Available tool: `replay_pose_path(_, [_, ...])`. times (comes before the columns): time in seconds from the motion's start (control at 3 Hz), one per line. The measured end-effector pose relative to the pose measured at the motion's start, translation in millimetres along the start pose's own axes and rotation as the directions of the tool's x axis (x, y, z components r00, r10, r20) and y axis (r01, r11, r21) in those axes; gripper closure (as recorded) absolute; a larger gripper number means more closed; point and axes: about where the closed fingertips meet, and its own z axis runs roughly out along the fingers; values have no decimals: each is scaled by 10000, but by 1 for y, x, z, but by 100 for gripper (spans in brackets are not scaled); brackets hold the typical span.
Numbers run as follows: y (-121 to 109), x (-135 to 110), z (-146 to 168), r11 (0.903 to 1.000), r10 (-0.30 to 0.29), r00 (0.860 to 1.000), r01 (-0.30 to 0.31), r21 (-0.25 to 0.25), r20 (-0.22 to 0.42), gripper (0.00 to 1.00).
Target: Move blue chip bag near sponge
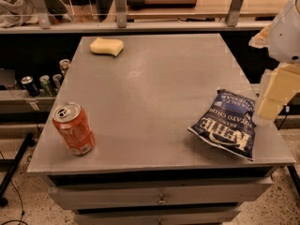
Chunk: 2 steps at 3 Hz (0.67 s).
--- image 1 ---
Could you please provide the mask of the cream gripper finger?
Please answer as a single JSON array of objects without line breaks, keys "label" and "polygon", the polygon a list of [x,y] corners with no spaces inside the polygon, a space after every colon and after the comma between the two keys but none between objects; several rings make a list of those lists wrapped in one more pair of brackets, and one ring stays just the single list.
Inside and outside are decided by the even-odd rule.
[{"label": "cream gripper finger", "polygon": [[256,116],[274,120],[283,107],[300,91],[300,66],[280,63],[262,75]]},{"label": "cream gripper finger", "polygon": [[248,45],[257,49],[268,48],[270,27],[270,24],[265,26],[259,33],[250,39]]}]

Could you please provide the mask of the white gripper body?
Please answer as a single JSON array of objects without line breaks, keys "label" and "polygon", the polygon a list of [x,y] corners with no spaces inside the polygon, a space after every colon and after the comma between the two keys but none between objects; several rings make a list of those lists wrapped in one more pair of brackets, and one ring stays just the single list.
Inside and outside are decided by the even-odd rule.
[{"label": "white gripper body", "polygon": [[269,56],[279,62],[300,63],[300,0],[288,0],[272,21]]}]

